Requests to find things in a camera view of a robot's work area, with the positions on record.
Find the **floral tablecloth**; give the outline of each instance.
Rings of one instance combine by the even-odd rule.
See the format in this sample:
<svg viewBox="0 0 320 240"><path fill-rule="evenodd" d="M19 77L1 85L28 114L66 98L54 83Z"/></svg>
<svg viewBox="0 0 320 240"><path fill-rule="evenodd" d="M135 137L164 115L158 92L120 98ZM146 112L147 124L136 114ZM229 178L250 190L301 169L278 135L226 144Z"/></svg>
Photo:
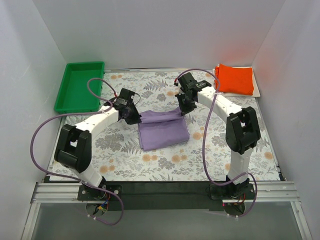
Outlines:
<svg viewBox="0 0 320 240"><path fill-rule="evenodd" d="M175 94L178 88L173 81L179 72L110 72L104 75L119 93L126 88L139 93L138 111L153 110L166 112L178 107ZM204 72L193 72L198 81L213 78ZM113 97L112 91L104 85L101 96ZM253 107L256 110L261 130L261 139L254 149L249 171L260 181L280 180L274 161L266 128L262 122L256 99L253 97L228 97L235 104ZM138 126L127 125L124 120L112 124L101 132L92 143L92 164L108 181L205 181L207 177L202 162L202 140L209 109L201 104L185 116L190 140L167 148L143 151L139 146ZM85 116L67 117L67 124L83 121ZM226 125L214 113L208 128L205 152L208 172L214 180L224 181L230 168L230 149L225 141ZM54 162L55 173L72 175L67 168ZM51 176L50 180L64 180Z"/></svg>

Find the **green box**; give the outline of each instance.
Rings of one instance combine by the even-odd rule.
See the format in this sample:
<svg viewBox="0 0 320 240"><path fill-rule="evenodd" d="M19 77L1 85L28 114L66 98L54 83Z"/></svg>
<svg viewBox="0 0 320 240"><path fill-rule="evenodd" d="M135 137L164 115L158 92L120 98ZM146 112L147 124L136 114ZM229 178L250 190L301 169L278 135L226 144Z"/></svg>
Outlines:
<svg viewBox="0 0 320 240"><path fill-rule="evenodd" d="M87 82L92 78L104 77L103 61L68 63L65 67L54 110L60 114L96 112L100 100L87 89ZM102 81L93 80L91 90L101 96Z"/></svg>

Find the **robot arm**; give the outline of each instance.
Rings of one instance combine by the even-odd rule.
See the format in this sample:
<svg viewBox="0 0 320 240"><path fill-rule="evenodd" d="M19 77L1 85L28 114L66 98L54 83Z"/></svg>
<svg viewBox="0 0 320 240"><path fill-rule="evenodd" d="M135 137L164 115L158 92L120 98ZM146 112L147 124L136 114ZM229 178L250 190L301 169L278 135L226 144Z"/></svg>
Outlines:
<svg viewBox="0 0 320 240"><path fill-rule="evenodd" d="M100 109L103 113L93 115L74 126L65 124L60 131L54 159L69 168L82 181L94 187L103 188L106 180L91 163L92 140L120 119L124 119L129 125L141 122L141 115L133 103L134 95L133 91L123 88L109 111L104 112L110 108L105 103Z"/></svg>
<svg viewBox="0 0 320 240"><path fill-rule="evenodd" d="M179 93L176 97L182 115L195 109L195 102L211 107L216 90L210 83L197 82L191 73L181 76L178 82ZM248 172L251 153L261 137L257 115L252 107L243 108L222 95L216 96L213 112L226 123L225 140L231 149L230 170L226 176L229 181ZM233 181L233 189L237 192L248 183L248 175L243 175Z"/></svg>

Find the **folded orange cloth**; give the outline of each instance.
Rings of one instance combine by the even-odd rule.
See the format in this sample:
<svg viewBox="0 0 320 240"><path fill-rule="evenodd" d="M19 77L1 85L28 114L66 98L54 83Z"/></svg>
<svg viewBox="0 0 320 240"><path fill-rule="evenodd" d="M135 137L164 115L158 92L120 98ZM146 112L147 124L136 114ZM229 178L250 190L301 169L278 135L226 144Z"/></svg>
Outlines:
<svg viewBox="0 0 320 240"><path fill-rule="evenodd" d="M220 63L215 67L215 75L220 80L220 92L252 96L254 93L252 67L235 68Z"/></svg>

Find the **purple fabric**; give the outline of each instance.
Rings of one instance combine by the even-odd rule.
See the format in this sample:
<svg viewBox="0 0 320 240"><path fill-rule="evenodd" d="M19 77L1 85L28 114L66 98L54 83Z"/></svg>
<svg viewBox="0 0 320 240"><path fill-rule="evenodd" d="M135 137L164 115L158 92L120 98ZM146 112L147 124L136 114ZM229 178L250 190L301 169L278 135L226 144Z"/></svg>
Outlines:
<svg viewBox="0 0 320 240"><path fill-rule="evenodd" d="M188 128L179 107L172 111L148 110L140 114L139 142L144 151L165 148L189 140Z"/></svg>

